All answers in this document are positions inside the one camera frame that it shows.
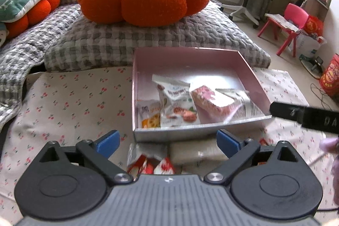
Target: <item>red gift bag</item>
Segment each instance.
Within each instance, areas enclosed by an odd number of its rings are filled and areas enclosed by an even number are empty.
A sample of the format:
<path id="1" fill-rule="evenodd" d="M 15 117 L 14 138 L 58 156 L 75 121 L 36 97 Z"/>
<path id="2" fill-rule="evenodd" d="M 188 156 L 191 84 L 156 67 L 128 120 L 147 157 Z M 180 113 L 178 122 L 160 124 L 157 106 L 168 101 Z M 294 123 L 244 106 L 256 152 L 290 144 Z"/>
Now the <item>red gift bag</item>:
<path id="1" fill-rule="evenodd" d="M 329 96 L 334 96 L 339 91 L 339 55 L 335 54 L 321 76 L 320 85 Z"/>
<path id="2" fill-rule="evenodd" d="M 324 23 L 314 16 L 309 16 L 304 26 L 304 30 L 306 31 L 306 33 L 313 38 L 322 36 L 323 29 Z"/>

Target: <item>pink snack package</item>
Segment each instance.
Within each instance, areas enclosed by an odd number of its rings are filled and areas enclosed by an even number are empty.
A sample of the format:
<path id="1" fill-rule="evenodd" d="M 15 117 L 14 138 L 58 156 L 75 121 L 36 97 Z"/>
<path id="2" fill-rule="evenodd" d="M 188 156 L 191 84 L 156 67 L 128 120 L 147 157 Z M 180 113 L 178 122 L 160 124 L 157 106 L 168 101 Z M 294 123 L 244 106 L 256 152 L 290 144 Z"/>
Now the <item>pink snack package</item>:
<path id="1" fill-rule="evenodd" d="M 234 99 L 207 86 L 201 86 L 191 92 L 194 103 L 206 110 L 215 118 L 220 118 L 224 123 L 229 122 L 232 116 L 242 106 Z"/>

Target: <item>blue gripper pad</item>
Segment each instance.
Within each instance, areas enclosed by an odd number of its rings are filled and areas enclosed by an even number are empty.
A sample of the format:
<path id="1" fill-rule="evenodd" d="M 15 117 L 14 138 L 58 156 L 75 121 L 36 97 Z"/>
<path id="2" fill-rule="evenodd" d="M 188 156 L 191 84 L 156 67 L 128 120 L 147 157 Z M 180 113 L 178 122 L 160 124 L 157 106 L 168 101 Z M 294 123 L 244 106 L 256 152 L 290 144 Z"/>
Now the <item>blue gripper pad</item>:
<path id="1" fill-rule="evenodd" d="M 228 158 L 241 150 L 241 143 L 225 130 L 217 131 L 217 145 Z"/>
<path id="2" fill-rule="evenodd" d="M 107 133 L 103 140 L 97 143 L 97 153 L 109 158 L 120 146 L 120 134 L 117 130 Z"/>

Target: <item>pink box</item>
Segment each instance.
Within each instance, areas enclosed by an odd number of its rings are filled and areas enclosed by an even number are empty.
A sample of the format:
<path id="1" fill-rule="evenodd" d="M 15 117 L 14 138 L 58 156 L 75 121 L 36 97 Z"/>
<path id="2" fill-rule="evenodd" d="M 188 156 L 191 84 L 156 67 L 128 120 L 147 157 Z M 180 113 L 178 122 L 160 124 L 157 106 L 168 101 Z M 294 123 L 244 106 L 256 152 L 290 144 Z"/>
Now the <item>pink box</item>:
<path id="1" fill-rule="evenodd" d="M 163 128 L 138 128 L 137 100 L 159 99 L 152 75 L 171 77 L 191 84 L 193 90 L 202 85 L 212 88 L 248 90 L 251 100 L 265 114 L 228 124 L 211 123 L 197 107 L 201 125 Z M 137 142 L 192 140 L 226 129 L 233 134 L 263 128 L 271 120 L 270 101 L 257 77 L 236 50 L 189 47 L 141 47 L 134 52 L 132 81 L 132 127 Z"/>

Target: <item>red snack package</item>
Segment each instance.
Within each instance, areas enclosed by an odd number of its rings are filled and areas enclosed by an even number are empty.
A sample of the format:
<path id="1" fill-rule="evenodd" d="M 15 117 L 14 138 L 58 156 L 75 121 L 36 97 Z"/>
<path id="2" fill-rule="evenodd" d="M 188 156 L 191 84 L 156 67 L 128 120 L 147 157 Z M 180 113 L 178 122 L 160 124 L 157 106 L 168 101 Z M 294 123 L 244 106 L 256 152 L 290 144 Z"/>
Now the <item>red snack package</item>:
<path id="1" fill-rule="evenodd" d="M 152 175 L 154 171 L 154 167 L 148 163 L 147 157 L 145 155 L 140 155 L 138 160 L 134 164 L 132 164 L 127 173 L 133 176 L 135 179 L 139 174 L 143 173 L 146 175 Z"/>
<path id="2" fill-rule="evenodd" d="M 324 23 L 320 19 L 314 16 L 309 16 L 304 26 L 304 30 L 311 37 L 322 36 L 323 29 L 324 29 Z"/>
<path id="3" fill-rule="evenodd" d="M 169 158 L 166 157 L 160 161 L 160 164 L 154 169 L 155 175 L 174 175 L 174 167 Z"/>
<path id="4" fill-rule="evenodd" d="M 339 55 L 335 54 L 323 75 L 320 85 L 328 96 L 334 96 L 339 91 Z"/>
<path id="5" fill-rule="evenodd" d="M 266 142 L 266 140 L 264 138 L 261 138 L 259 140 L 259 143 L 262 145 L 262 146 L 268 146 L 268 143 Z"/>

